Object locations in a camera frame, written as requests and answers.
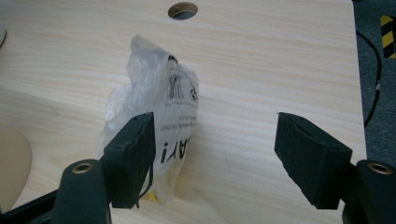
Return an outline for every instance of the yellow and black tape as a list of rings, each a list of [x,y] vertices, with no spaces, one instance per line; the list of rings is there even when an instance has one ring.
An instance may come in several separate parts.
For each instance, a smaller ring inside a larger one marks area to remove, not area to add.
[[[396,17],[381,17],[382,47],[385,58],[396,59]]]

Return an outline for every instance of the floor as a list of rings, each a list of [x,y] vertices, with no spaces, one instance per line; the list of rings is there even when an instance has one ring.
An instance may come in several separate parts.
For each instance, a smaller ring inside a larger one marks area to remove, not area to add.
[[[374,114],[365,128],[367,157],[396,167],[396,58],[384,56],[381,33],[381,16],[395,17],[392,33],[396,40],[396,1],[360,0],[353,4],[356,30],[363,35],[357,35],[357,41],[365,119],[372,109],[376,87],[380,87]],[[378,51],[380,61],[368,42]],[[382,65],[380,85],[377,85],[378,62]]]

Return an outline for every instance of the crumpled plastic bag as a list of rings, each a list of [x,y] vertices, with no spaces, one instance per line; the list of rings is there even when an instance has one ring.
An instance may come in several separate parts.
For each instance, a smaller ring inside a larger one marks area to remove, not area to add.
[[[106,123],[95,157],[103,156],[104,147],[132,117],[154,112],[156,158],[148,196],[166,203],[173,198],[196,123],[198,78],[170,53],[139,35],[133,37],[131,49],[127,66],[131,83],[116,88],[108,96]]]

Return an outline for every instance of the wood grain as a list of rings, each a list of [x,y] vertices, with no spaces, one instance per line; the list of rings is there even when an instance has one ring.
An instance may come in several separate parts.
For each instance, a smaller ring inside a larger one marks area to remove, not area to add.
[[[57,189],[90,158],[106,98],[126,83],[140,34],[200,78],[199,118],[174,200],[112,210],[113,223],[341,223],[318,211],[274,152],[277,112],[297,114],[365,158],[353,6],[347,0],[0,0],[0,122],[29,140],[33,166],[15,206]]]

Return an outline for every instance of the screw hole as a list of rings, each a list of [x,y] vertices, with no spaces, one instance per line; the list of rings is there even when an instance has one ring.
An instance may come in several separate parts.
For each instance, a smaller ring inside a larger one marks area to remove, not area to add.
[[[73,168],[73,173],[76,175],[87,173],[92,169],[92,164],[90,163],[82,163]]]
[[[198,6],[190,2],[181,2],[171,6],[168,10],[168,16],[177,21],[187,20],[198,12]]]
[[[374,172],[377,172],[381,175],[391,175],[393,174],[393,171],[388,168],[388,166],[381,165],[379,163],[369,163],[369,168],[372,169]]]

